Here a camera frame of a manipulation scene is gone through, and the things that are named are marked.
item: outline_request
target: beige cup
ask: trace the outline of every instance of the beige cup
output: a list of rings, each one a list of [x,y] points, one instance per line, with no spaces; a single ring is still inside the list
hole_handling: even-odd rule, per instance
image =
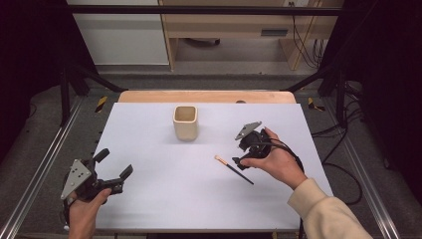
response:
[[[194,140],[198,136],[198,110],[191,106],[176,107],[173,124],[177,138],[183,141]]]

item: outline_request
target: beige sleeve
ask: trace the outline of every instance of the beige sleeve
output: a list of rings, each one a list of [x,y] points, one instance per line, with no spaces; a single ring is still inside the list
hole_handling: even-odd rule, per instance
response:
[[[350,209],[328,197],[311,178],[296,188],[288,203],[304,220],[308,238],[371,238]]]

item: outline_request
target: person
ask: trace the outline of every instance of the person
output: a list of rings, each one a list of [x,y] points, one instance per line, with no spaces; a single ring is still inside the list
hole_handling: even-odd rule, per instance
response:
[[[273,143],[280,143],[274,132],[267,127],[265,131],[274,139]],[[267,171],[294,191],[288,204],[304,220],[308,238],[371,238],[350,209],[338,198],[327,196],[314,179],[307,178],[285,150],[272,147],[266,158],[244,158],[241,163]],[[94,235],[97,213],[109,193],[109,189],[105,189],[93,201],[77,200],[71,206],[69,238],[91,238]]]
[[[97,213],[110,194],[111,189],[106,188],[90,202],[76,200],[71,205],[69,209],[71,225],[69,228],[70,239],[93,238],[96,231]],[[76,193],[72,192],[71,197],[76,198]]]
[[[267,127],[266,133],[279,143],[279,137]],[[245,158],[245,166],[261,168],[294,192],[288,204],[304,220],[308,238],[371,238],[350,209],[338,198],[327,196],[312,178],[307,178],[295,159],[285,150],[272,147],[264,159]]]

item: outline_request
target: black curtain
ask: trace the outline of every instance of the black curtain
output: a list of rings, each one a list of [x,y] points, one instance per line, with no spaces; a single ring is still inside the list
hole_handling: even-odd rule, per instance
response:
[[[421,6],[418,0],[379,0],[353,39],[342,69],[348,81],[362,83],[362,107],[385,157],[422,203]],[[323,64],[334,59],[354,26],[348,19],[338,19]]]
[[[0,162],[25,124],[30,99],[58,85],[64,67],[78,64],[98,73],[73,15],[49,12],[48,4],[67,2],[0,1]],[[82,75],[68,75],[87,92]]]

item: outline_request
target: white table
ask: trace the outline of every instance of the white table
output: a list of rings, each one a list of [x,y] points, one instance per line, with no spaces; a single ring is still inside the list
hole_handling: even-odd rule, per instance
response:
[[[179,141],[172,124],[176,106],[198,108],[199,135]],[[242,156],[234,137],[243,124],[262,121],[302,160],[307,176],[332,195],[302,108],[297,104],[117,103],[97,152],[110,155],[97,165],[102,179],[118,177],[129,164],[133,174],[123,194],[100,210],[100,230],[126,232],[264,232],[299,228],[287,204],[292,190],[266,172],[242,173],[252,185],[214,159],[232,166]]]

